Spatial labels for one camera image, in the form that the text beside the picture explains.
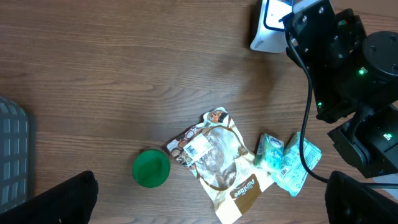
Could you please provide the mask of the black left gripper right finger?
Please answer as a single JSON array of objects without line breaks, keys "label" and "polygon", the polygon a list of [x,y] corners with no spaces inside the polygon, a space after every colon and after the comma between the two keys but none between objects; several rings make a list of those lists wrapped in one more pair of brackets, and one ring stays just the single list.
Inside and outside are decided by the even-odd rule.
[{"label": "black left gripper right finger", "polygon": [[397,184],[361,183],[334,171],[329,177],[325,204],[330,224],[397,224],[397,203],[375,191]]}]

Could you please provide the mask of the green lid jar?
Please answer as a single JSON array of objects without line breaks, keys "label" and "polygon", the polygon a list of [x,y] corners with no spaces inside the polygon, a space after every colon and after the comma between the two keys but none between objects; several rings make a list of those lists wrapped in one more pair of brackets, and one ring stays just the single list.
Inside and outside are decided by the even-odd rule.
[{"label": "green lid jar", "polygon": [[169,177],[171,164],[168,155],[156,148],[142,151],[132,165],[132,176],[141,186],[154,188]]}]

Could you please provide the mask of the small teal tissue pack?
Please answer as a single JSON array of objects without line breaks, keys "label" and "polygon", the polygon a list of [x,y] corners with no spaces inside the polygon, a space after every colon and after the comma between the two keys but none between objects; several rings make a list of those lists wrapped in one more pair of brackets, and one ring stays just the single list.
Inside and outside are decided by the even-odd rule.
[{"label": "small teal tissue pack", "polygon": [[254,166],[269,173],[278,173],[282,164],[284,142],[271,136],[263,134],[257,147]]}]

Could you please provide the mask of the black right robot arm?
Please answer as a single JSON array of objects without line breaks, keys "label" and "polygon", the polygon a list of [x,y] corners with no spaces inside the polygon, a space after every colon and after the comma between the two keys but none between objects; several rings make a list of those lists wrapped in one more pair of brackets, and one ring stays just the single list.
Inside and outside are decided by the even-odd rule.
[{"label": "black right robot arm", "polygon": [[288,56],[309,72],[317,118],[343,160],[366,178],[397,172],[397,34],[367,34],[351,9],[317,1],[282,18]]}]

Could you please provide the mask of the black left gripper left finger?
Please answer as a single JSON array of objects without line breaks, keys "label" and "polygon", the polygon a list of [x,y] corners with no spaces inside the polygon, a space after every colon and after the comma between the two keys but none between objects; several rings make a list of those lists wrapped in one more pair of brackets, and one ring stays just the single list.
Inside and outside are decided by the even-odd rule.
[{"label": "black left gripper left finger", "polygon": [[1,224],[87,224],[98,198],[98,182],[86,170],[1,214]]}]

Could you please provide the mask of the beige brown snack pouch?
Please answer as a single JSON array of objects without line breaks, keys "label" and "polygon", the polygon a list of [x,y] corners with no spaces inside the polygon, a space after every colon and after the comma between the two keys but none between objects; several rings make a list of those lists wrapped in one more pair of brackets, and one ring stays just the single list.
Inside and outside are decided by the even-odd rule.
[{"label": "beige brown snack pouch", "polygon": [[200,181],[221,223],[234,223],[273,184],[270,173],[254,165],[232,117],[219,107],[171,140],[171,156]]}]

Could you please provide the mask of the teal wet wipes pack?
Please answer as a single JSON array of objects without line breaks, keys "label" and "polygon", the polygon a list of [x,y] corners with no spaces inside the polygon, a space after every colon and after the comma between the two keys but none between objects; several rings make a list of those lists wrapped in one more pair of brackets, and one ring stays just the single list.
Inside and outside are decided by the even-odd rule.
[{"label": "teal wet wipes pack", "polygon": [[[308,175],[300,160],[299,141],[300,132],[297,132],[284,149],[280,171],[272,174],[273,181],[292,197],[299,194]],[[308,168],[313,170],[322,158],[322,153],[307,139],[303,141],[303,150],[305,162]]]}]

